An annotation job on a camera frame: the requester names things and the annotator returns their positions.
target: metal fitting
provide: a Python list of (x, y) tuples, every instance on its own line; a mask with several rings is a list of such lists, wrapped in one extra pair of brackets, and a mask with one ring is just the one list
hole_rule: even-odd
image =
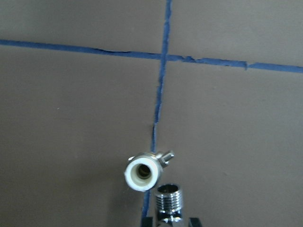
[(155, 192), (157, 227), (183, 227), (182, 190), (177, 184), (161, 185)]
[(140, 153), (128, 159), (124, 172), (127, 184), (136, 191), (147, 191), (153, 188), (162, 176), (174, 152)]

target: circular hole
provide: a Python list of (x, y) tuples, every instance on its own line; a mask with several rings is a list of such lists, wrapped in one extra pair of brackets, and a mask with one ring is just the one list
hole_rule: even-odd
[(178, 190), (179, 190), (179, 188), (175, 184), (165, 184), (158, 188), (158, 192), (161, 192), (161, 193), (174, 193)]
[(147, 165), (139, 165), (137, 169), (138, 176), (141, 179), (147, 179), (151, 176), (151, 170)]

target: horizontal blue tape strip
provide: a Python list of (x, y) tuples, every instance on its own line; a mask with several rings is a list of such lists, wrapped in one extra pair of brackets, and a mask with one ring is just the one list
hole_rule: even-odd
[(61, 45), (61, 44), (44, 44), (44, 43), (12, 41), (12, 40), (3, 40), (3, 39), (0, 39), (0, 45), (29, 47), (29, 48), (47, 49), (47, 50), (56, 50), (56, 51), (93, 53), (93, 54), (132, 57), (132, 58), (156, 59), (156, 60), (159, 60), (161, 58), (161, 54), (159, 53), (146, 53), (146, 52), (136, 52), (136, 51), (127, 51), (127, 52), (106, 51), (106, 50), (91, 48), (91, 47), (71, 46), (71, 45)]
[[(161, 59), (161, 54), (159, 54), (159, 53), (147, 53), (147, 52), (136, 52), (136, 51), (129, 51), (129, 52), (107, 51), (107, 50), (102, 50), (102, 49), (98, 49), (98, 48), (61, 45), (61, 44), (44, 44), (44, 43), (34, 43), (34, 42), (0, 39), (0, 45), (57, 50), (57, 51), (93, 53), (93, 54), (132, 57), (132, 58), (144, 58), (144, 59), (154, 59), (154, 60)], [(282, 71), (282, 72), (303, 73), (302, 66), (294, 66), (294, 65), (278, 65), (278, 64), (260, 63), (260, 62), (257, 62), (254, 64), (247, 64), (246, 61), (231, 61), (231, 60), (222, 60), (222, 59), (214, 59), (214, 58), (194, 59), (191, 56), (183, 57), (180, 55), (171, 55), (171, 54), (167, 55), (167, 60), (168, 61), (181, 61), (181, 62), (188, 62), (188, 63), (200, 63), (200, 64), (240, 67), (240, 68), (245, 68), (245, 69), (259, 69), (259, 70), (273, 70), (273, 71)]]

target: blue line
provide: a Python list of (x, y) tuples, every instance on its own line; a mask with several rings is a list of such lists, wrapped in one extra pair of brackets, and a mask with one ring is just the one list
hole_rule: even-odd
[(61, 45), (61, 44), (43, 44), (43, 43), (13, 41), (13, 40), (3, 40), (3, 39), (0, 39), (0, 45), (29, 47), (29, 48), (56, 50), (56, 51), (93, 53), (93, 54), (132, 57), (132, 58), (156, 59), (156, 60), (160, 60), (160, 58), (161, 58), (161, 54), (159, 54), (159, 53), (146, 53), (146, 52), (136, 52), (136, 51), (127, 51), (127, 52), (106, 51), (106, 50), (102, 50), (102, 49), (98, 49), (98, 48), (83, 47), (83, 46), (71, 46), (71, 45)]
[[(83, 47), (83, 46), (44, 44), (44, 43), (13, 41), (13, 40), (4, 40), (4, 39), (0, 39), (0, 45), (162, 60), (162, 54), (159, 54), (159, 53), (147, 53), (147, 52), (136, 52), (136, 51), (127, 51), (127, 52), (107, 51), (107, 50), (102, 50), (102, 49), (98, 49), (98, 48)], [(247, 69), (259, 69), (259, 70), (303, 73), (303, 67), (295, 66), (295, 65), (278, 65), (278, 64), (270, 64), (270, 63), (260, 63), (260, 62), (257, 62), (254, 64), (247, 64), (246, 61), (232, 61), (232, 60), (222, 60), (222, 59), (215, 59), (215, 58), (194, 59), (191, 56), (183, 57), (180, 55), (171, 55), (171, 54), (166, 55), (166, 60), (167, 61), (181, 61), (181, 62), (188, 62), (188, 63), (198, 63), (198, 64), (240, 67), (240, 68), (245, 68), (246, 70)]]
[[(160, 114), (162, 108), (162, 96), (163, 96), (164, 79), (166, 73), (167, 53), (169, 49), (171, 5), (172, 5), (172, 0), (166, 0), (165, 23), (163, 29), (162, 52), (161, 52), (160, 71), (159, 71), (159, 86), (157, 90), (155, 118), (154, 118), (154, 124), (152, 128), (152, 136), (151, 136), (151, 152), (153, 153), (156, 152), (157, 125), (160, 120)], [(146, 217), (148, 214), (150, 199), (151, 199), (151, 191), (148, 190), (144, 194), (142, 218)]]

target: gray surface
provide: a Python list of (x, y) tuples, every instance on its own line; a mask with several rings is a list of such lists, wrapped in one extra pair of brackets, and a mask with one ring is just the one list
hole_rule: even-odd
[(168, 64), (158, 149), (176, 158), (162, 183), (184, 188), (205, 227), (300, 227), (303, 78)]
[(161, 52), (163, 0), (2, 0), (0, 8), (0, 39)]
[(303, 66), (303, 1), (173, 1), (171, 54)]
[(139, 226), (123, 171), (150, 147), (158, 61), (0, 53), (0, 226)]

